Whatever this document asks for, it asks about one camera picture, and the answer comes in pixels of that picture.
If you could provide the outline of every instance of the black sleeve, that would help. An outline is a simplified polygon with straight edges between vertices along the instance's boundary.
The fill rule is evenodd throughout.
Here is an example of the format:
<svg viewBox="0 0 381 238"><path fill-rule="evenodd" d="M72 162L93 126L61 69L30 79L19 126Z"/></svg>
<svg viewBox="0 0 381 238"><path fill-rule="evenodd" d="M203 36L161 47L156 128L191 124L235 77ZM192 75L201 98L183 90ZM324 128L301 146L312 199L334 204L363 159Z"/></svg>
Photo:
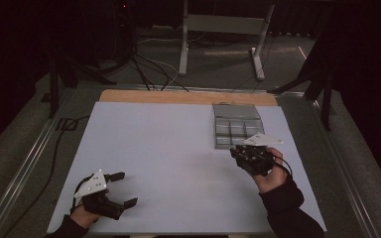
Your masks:
<svg viewBox="0 0 381 238"><path fill-rule="evenodd" d="M268 221L279 238L322 238L320 225L300 210L305 201L293 178L281 186L260 194L268 211Z"/></svg>
<svg viewBox="0 0 381 238"><path fill-rule="evenodd" d="M76 224L68 215L65 215L61 227L55 233L48 234L46 238L81 238L87 232L88 229Z"/></svg>

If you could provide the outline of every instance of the gray floor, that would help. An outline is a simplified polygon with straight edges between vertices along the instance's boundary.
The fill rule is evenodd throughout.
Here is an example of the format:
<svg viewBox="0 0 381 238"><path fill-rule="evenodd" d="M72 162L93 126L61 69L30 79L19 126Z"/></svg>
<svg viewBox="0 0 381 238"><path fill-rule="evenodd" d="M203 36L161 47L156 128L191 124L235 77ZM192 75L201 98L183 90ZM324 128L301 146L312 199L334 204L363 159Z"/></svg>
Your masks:
<svg viewBox="0 0 381 238"><path fill-rule="evenodd" d="M142 31L141 34L154 34L149 39L157 39L166 32L180 35L180 32L166 28ZM143 42L138 44L139 54L162 62L159 65L174 77L179 66L181 42L149 39L142 39ZM188 74L175 80L190 90L262 92L293 80L315 40L290 36L267 38L263 52L266 80L263 82L254 78L255 71L248 54L256 43L256 37L248 37L227 47L194 49L190 43ZM160 73L148 68L143 70L155 85L165 83L166 78ZM0 237L45 184L60 134L56 130L59 120L89 115L101 91L109 88L83 75L80 78L78 88L62 90L61 110L55 120L50 120L50 105L40 102L43 94L49 92L49 76L45 76L37 83L36 95L0 136L0 199L5 197L7 185L23 162L37 158L37 162L30 165L34 169L27 175L27 181L20 184L20 189L15 192L18 199L8 203L10 212L1 219ZM108 75L108 78L118 82L111 88L145 89L132 64ZM334 91L332 95L331 132L328 133L318 120L317 103L305 101L299 93L307 86L305 83L293 88L293 93L278 97L278 102L289 121L317 197L328 229L326 237L381 237L381 172L338 93ZM172 83L170 89L181 88ZM82 120L75 131L63 134L55 173L48 189L8 237L42 237L46 233L85 126L86 120ZM44 138L43 144L35 144ZM274 236L266 234L260 237Z"/></svg>

